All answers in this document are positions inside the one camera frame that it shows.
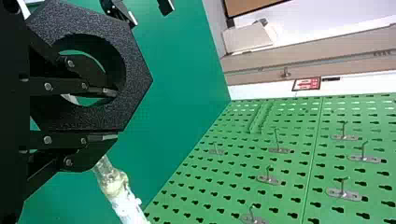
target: green pegboard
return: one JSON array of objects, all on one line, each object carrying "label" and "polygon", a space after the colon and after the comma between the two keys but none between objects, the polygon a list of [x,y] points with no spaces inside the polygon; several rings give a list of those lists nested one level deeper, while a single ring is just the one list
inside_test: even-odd
[{"label": "green pegboard", "polygon": [[[318,126],[318,140],[308,189],[304,223],[396,223],[396,94],[325,97]],[[337,141],[341,133],[359,141]],[[366,156],[382,158],[380,164],[350,161],[366,145]],[[326,195],[326,188],[340,189],[335,178],[350,176],[345,188],[358,192],[363,202],[349,202]]]},{"label": "green pegboard", "polygon": [[[255,216],[269,223],[395,223],[392,189],[396,180],[391,179],[390,169],[395,160],[395,96],[234,101],[154,198],[146,214],[154,224],[236,224],[242,223],[239,218],[255,204]],[[271,105],[269,113],[260,113],[267,105]],[[253,120],[260,119],[262,133],[250,133]],[[342,123],[337,121],[344,120],[350,122],[347,133],[360,136],[359,141],[330,138],[341,132]],[[269,152],[268,148],[276,147],[274,128],[278,129],[280,147],[290,149],[290,154]],[[386,158],[387,163],[347,160],[349,154],[359,155],[358,148],[366,138],[370,139],[366,154]],[[215,144],[216,149],[225,150],[224,155],[210,153]],[[265,175],[269,164],[280,186],[256,180],[257,175]],[[339,188],[334,178],[347,175],[351,180],[346,189],[361,193],[364,202],[326,195],[326,188]]]}]

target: green panel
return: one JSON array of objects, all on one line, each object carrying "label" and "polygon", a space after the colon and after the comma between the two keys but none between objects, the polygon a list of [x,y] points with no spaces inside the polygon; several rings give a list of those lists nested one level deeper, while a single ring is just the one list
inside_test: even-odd
[{"label": "green panel", "polygon": [[[98,0],[70,0],[102,12]],[[154,82],[109,152],[145,207],[230,102],[201,0],[176,1],[163,17],[155,0],[124,1]],[[58,174],[27,200],[19,223],[119,223],[96,180]]]},{"label": "green panel", "polygon": [[[229,104],[146,209],[152,223],[238,224],[256,205],[254,215],[269,223],[396,223],[396,94],[245,100]],[[271,105],[268,114],[260,109]],[[262,133],[250,133],[262,120]],[[349,121],[346,133],[356,142],[332,140]],[[280,147],[276,154],[274,128]],[[380,164],[349,161],[366,154]],[[210,149],[225,150],[224,155]],[[281,186],[255,180],[271,164]],[[363,202],[329,197],[326,188],[340,188],[335,178],[350,176],[346,189]]]}]

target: bolt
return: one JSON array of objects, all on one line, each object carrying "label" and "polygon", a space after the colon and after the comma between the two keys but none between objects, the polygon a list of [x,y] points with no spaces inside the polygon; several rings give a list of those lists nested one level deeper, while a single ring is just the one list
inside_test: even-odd
[{"label": "bolt", "polygon": [[73,165],[73,162],[72,162],[72,160],[67,159],[67,160],[64,162],[64,164],[66,164],[66,166],[72,166],[72,165]]},{"label": "bolt", "polygon": [[46,91],[52,91],[52,85],[48,82],[44,83],[44,88],[46,89]]},{"label": "bolt", "polygon": [[49,136],[44,137],[44,144],[49,145],[52,143],[52,138]]},{"label": "bolt", "polygon": [[71,60],[67,61],[67,65],[69,65],[69,67],[75,67],[73,61],[71,61]]}]

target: black metal bracket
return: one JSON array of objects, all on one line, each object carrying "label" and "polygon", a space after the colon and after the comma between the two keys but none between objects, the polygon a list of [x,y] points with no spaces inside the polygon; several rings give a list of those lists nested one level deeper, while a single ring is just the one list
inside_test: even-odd
[{"label": "black metal bracket", "polygon": [[137,26],[138,22],[134,14],[128,10],[122,0],[100,0],[100,5],[108,16],[128,22],[131,29]]},{"label": "black metal bracket", "polygon": [[117,142],[116,133],[47,133],[30,131],[24,199],[36,192],[59,171],[90,170]]},{"label": "black metal bracket", "polygon": [[160,5],[160,11],[164,16],[169,15],[171,12],[175,11],[175,5],[172,0],[157,0]]}]

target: metal pin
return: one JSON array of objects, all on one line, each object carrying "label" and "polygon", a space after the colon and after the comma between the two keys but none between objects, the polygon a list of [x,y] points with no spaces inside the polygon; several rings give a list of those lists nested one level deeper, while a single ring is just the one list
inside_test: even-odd
[{"label": "metal pin", "polygon": [[257,179],[257,181],[262,182],[264,184],[278,186],[278,185],[280,185],[281,181],[277,180],[274,176],[270,176],[271,167],[272,167],[272,165],[267,166],[267,168],[266,168],[267,175],[258,175],[256,179]]},{"label": "metal pin", "polygon": [[276,147],[277,147],[277,150],[279,150],[279,141],[277,140],[277,131],[276,131],[276,129],[274,129],[274,134],[275,134],[275,140],[276,140]]},{"label": "metal pin", "polygon": [[363,145],[361,145],[361,155],[351,155],[348,157],[350,161],[363,161],[363,162],[370,162],[370,163],[381,163],[381,159],[378,157],[371,157],[371,156],[366,156],[365,154],[365,146],[369,143],[369,141],[365,141]]},{"label": "metal pin", "polygon": [[249,207],[249,214],[241,216],[240,220],[245,224],[268,224],[268,222],[262,219],[262,217],[254,217],[253,207],[254,204]]},{"label": "metal pin", "polygon": [[225,151],[223,149],[218,149],[218,145],[216,144],[216,142],[213,142],[213,145],[215,146],[215,149],[210,149],[210,154],[216,154],[218,156],[224,155]]},{"label": "metal pin", "polygon": [[291,152],[290,149],[280,147],[279,139],[277,138],[277,129],[276,128],[274,128],[274,136],[275,136],[275,140],[276,140],[276,148],[270,147],[270,148],[268,148],[268,151],[275,152],[275,153],[281,153],[281,154],[289,154]]},{"label": "metal pin", "polygon": [[342,178],[341,179],[341,195],[343,196],[343,197],[345,197],[347,194],[345,193],[345,191],[344,191],[344,181],[346,181],[346,180],[348,180],[350,177],[349,176],[347,176],[347,177],[344,177],[344,178]]},{"label": "metal pin", "polygon": [[362,196],[359,195],[358,192],[345,190],[345,181],[349,179],[349,176],[340,178],[341,189],[326,189],[327,195],[333,198],[344,199],[353,202],[360,202],[362,200]]},{"label": "metal pin", "polygon": [[343,122],[343,129],[342,129],[342,134],[335,134],[332,136],[332,139],[334,140],[347,140],[347,141],[357,141],[359,140],[358,136],[355,135],[347,135],[346,134],[346,125],[348,124],[347,121]]},{"label": "metal pin", "polygon": [[254,215],[253,215],[253,206],[254,206],[254,205],[251,205],[251,206],[249,207],[249,209],[248,209],[248,211],[249,211],[249,213],[250,213],[250,217],[251,217],[252,222],[255,221],[255,220],[254,220]]},{"label": "metal pin", "polygon": [[344,121],[343,124],[343,139],[346,139],[346,125],[347,125],[348,121]]},{"label": "metal pin", "polygon": [[291,73],[288,70],[288,67],[283,69],[283,77],[291,77]]},{"label": "metal pin", "polygon": [[267,180],[268,180],[268,181],[271,181],[270,169],[271,169],[271,165],[267,166],[266,170],[267,170]]},{"label": "metal pin", "polygon": [[366,160],[367,160],[367,158],[364,156],[364,146],[367,145],[367,143],[369,143],[368,140],[365,141],[365,142],[363,143],[363,145],[361,145],[361,159],[362,159],[363,161],[366,161]]}]

